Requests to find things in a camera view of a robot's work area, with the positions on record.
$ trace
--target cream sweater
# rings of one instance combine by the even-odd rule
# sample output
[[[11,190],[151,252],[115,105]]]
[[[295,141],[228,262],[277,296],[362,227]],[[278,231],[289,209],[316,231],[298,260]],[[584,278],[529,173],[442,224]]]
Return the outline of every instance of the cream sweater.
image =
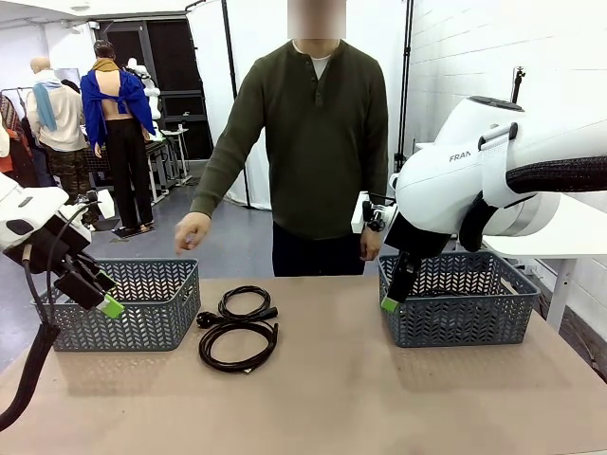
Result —
[[[31,132],[38,140],[51,149],[60,152],[73,152],[86,147],[86,140],[80,125],[83,121],[83,100],[80,95],[67,86],[48,92],[48,98],[55,114],[57,129],[50,131],[40,124],[36,97],[28,95],[28,118]]]

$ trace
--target blue sweater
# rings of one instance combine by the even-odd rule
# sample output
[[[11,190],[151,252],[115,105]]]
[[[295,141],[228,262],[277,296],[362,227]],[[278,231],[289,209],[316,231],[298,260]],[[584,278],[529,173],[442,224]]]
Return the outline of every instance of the blue sweater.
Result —
[[[99,89],[95,70],[91,69],[80,83],[83,92],[84,121],[86,122],[86,134],[95,149],[95,144],[100,146],[105,143],[107,129],[101,109],[101,100],[114,100],[118,104],[120,114],[130,112],[139,123],[141,123],[151,135],[156,134],[152,122],[152,111],[150,104],[143,92],[143,83],[134,74],[120,71],[120,91],[117,97],[105,95]]]

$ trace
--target mannequin stand base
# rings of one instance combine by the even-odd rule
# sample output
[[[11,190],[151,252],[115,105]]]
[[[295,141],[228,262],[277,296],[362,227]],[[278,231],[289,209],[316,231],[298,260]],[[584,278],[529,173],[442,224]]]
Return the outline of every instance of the mannequin stand base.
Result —
[[[148,232],[152,232],[154,227],[148,227],[146,230],[139,229],[127,229],[126,227],[119,227],[118,229],[114,229],[114,232],[121,239],[129,239],[131,237],[135,237],[136,235],[146,234]]]

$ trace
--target white backdrop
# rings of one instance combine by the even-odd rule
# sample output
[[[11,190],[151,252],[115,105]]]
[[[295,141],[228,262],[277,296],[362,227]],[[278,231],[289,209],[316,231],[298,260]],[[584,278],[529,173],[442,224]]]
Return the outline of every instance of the white backdrop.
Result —
[[[286,0],[229,0],[236,84],[254,62],[287,40]],[[188,14],[200,76],[205,87],[213,140],[224,130],[233,104],[221,1],[201,4]],[[379,61],[388,91],[390,172],[397,150],[400,87],[405,38],[405,4],[400,0],[348,0],[346,41]],[[266,139],[262,133],[248,159],[251,204],[269,209]],[[228,198],[246,202],[240,175]]]

